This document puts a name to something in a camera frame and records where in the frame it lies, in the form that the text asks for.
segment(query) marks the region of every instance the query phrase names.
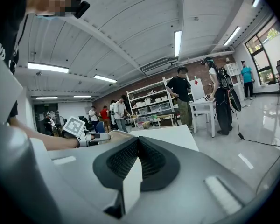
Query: red shirt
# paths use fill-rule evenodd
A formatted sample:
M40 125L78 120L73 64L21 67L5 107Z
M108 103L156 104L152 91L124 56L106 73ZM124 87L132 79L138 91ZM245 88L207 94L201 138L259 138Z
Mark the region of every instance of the red shirt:
M102 119L109 119L108 110L107 109L102 109L100 114L102 116Z

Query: ceiling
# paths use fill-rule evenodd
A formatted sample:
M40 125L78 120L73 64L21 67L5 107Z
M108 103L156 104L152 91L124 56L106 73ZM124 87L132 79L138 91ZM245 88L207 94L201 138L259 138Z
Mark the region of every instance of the ceiling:
M182 30L179 61L224 51L238 23L248 26L258 12L253 0L85 1L91 7L80 19L28 16L15 75L32 97L95 99L145 78L141 66L173 58L176 30ZM70 73L42 71L37 76L28 62L67 67ZM93 79L96 74L118 82L110 87Z

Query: ceiling light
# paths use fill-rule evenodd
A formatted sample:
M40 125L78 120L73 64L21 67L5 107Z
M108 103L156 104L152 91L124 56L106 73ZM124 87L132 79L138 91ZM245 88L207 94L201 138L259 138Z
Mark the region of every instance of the ceiling light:
M91 95L74 95L74 98L90 98Z
M181 49L181 42L182 42L182 31L175 31L174 32L174 57L179 55Z
M252 4L252 6L253 6L253 7L257 7L257 5L258 5L259 1L260 1L260 0L254 0L254 2L253 2L253 4Z
M28 68L36 69L36 70L50 70L50 71L57 71L57 72L63 72L63 73L69 72L68 68L52 66L52 65L36 64L36 63L28 63Z
M36 97L36 99L58 99L58 97Z
M99 79L99 80L105 80L105 81L112 82L112 83L116 83L117 82L117 80L109 79L107 77L102 77L102 76L99 76L99 75L95 75L93 78Z
M224 46L227 46L227 44L233 39L233 37L238 33L240 30L240 27L237 27L234 32L231 34L231 36L228 38L228 40L224 43Z

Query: green pants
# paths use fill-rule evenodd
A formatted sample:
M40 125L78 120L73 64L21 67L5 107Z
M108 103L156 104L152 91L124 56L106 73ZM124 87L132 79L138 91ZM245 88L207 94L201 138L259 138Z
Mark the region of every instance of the green pants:
M187 125L188 128L190 129L193 120L190 105L188 102L181 101L180 99L177 99L177 103L178 103L179 112L181 114L182 125Z

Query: person in red shirt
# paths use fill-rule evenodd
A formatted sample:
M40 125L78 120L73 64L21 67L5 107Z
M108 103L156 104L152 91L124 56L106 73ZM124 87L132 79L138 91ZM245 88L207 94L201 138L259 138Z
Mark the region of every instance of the person in red shirt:
M106 130L106 133L109 133L111 131L111 127L110 127L111 123L110 123L109 111L108 111L106 105L101 110L100 116L102 117L102 119L104 121L104 127Z

